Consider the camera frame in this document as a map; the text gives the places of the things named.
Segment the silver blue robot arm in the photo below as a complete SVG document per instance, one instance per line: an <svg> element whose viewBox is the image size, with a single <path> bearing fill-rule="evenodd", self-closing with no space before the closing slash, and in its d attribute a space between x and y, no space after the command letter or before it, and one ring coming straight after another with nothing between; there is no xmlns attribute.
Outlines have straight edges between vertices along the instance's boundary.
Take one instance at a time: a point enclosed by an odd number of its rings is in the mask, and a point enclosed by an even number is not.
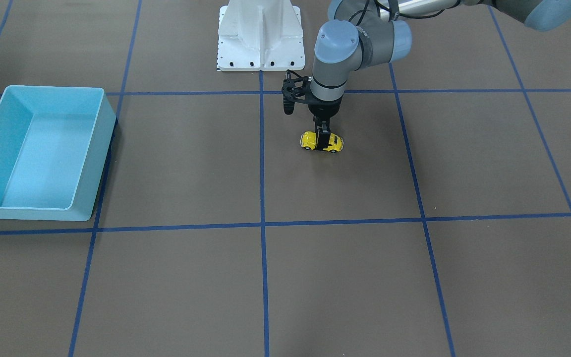
<svg viewBox="0 0 571 357"><path fill-rule="evenodd" d="M343 140L331 131L330 120L349 75L405 58L412 47L408 19L430 19L462 4L491 7L540 32L571 18L571 0L334 0L315 41L311 75L303 80L315 128L303 133L301 147L339 152Z"/></svg>

